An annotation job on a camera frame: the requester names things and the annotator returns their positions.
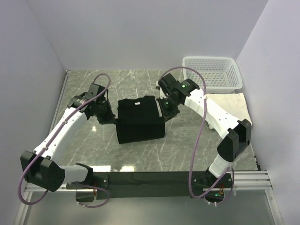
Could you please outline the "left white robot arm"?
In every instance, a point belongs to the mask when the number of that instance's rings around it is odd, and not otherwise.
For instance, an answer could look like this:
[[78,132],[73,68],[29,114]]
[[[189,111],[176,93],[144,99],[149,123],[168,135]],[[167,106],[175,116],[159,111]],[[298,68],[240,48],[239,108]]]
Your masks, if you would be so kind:
[[63,184],[78,183],[82,188],[95,184],[93,169],[77,163],[60,166],[58,161],[81,126],[91,117],[102,125],[115,123],[108,100],[108,89],[92,83],[87,92],[70,99],[64,114],[46,139],[32,152],[21,155],[26,182],[54,192]]

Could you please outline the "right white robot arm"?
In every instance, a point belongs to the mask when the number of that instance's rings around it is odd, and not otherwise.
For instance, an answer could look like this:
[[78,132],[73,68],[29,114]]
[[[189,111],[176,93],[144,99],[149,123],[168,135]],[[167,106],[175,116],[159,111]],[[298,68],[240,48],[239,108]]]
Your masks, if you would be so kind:
[[204,185],[218,186],[222,182],[222,173],[250,144],[250,121],[240,120],[225,111],[191,79],[179,82],[171,74],[166,74],[157,81],[156,87],[160,91],[157,101],[165,121],[174,118],[180,112],[178,106],[184,105],[199,114],[221,137],[217,156],[202,179]]

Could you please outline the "black t shirt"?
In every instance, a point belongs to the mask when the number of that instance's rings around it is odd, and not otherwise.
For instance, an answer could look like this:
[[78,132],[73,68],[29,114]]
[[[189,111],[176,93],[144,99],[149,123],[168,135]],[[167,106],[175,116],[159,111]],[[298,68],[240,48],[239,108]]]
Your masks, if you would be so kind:
[[120,144],[163,138],[165,122],[154,96],[118,101],[116,132]]

